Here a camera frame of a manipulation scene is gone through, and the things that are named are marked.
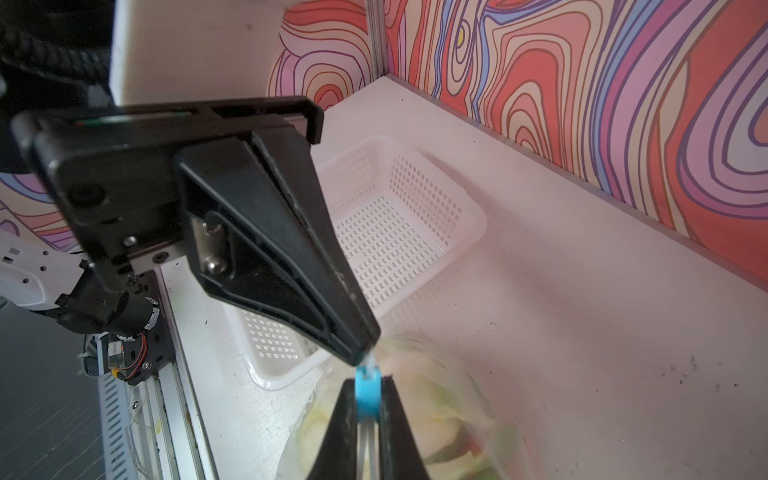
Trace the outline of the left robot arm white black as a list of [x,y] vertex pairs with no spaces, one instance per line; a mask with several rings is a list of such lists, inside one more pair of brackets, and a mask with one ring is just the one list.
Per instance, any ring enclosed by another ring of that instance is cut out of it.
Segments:
[[80,255],[1,235],[1,293],[78,333],[140,333],[141,274],[185,258],[213,299],[349,365],[380,328],[340,247],[305,97],[26,111],[11,131]]

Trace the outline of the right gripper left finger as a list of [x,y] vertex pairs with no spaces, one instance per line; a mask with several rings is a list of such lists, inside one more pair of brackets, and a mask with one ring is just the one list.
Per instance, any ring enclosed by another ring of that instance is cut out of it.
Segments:
[[308,480],[355,480],[358,473],[355,381],[343,382]]

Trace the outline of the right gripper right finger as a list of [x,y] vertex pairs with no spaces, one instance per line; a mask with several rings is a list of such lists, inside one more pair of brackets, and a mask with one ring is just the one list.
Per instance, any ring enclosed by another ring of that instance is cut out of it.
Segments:
[[384,480],[429,480],[403,404],[391,376],[381,379],[379,475]]

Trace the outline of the white plastic perforated basket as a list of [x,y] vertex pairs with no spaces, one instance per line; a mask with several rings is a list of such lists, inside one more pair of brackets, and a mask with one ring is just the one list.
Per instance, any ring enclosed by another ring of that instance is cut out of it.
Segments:
[[[319,180],[336,237],[375,317],[412,295],[479,241],[483,209],[411,147],[369,137],[324,161]],[[330,355],[292,329],[226,305],[253,383],[286,388]]]

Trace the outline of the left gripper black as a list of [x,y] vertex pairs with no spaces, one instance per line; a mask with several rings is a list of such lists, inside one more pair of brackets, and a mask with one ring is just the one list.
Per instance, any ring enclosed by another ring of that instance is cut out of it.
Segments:
[[[300,133],[280,128],[292,117],[305,119]],[[295,96],[33,110],[10,129],[106,290],[125,289],[133,257],[181,240],[180,203],[188,263],[210,297],[357,366],[381,331],[312,162],[323,120]]]

